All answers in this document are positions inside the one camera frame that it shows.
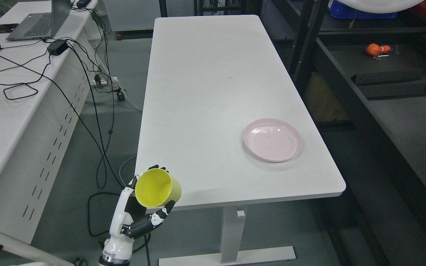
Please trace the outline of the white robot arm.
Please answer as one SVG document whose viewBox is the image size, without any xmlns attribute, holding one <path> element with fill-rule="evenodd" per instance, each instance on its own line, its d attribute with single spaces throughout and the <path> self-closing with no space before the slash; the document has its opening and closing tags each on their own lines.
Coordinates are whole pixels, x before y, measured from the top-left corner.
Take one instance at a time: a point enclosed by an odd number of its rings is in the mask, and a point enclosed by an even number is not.
<svg viewBox="0 0 426 266">
<path fill-rule="evenodd" d="M 129 260 L 111 259 L 106 260 L 102 256 L 99 257 L 98 264 L 100 266 L 129 266 Z"/>
</svg>

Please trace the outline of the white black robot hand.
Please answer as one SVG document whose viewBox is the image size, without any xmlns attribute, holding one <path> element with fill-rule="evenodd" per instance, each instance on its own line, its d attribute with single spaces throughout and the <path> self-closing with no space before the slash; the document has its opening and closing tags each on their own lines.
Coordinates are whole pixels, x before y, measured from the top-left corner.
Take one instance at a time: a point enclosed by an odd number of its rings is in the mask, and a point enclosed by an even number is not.
<svg viewBox="0 0 426 266">
<path fill-rule="evenodd" d="M 151 166 L 147 170 L 152 168 L 166 170 L 159 165 Z M 156 208 L 140 205 L 135 197 L 135 184 L 140 175 L 135 175 L 119 196 L 109 229 L 109 238 L 104 242 L 101 255 L 106 260 L 130 261 L 135 240 L 161 226 L 176 204 L 175 201 L 170 201 Z"/>
</svg>

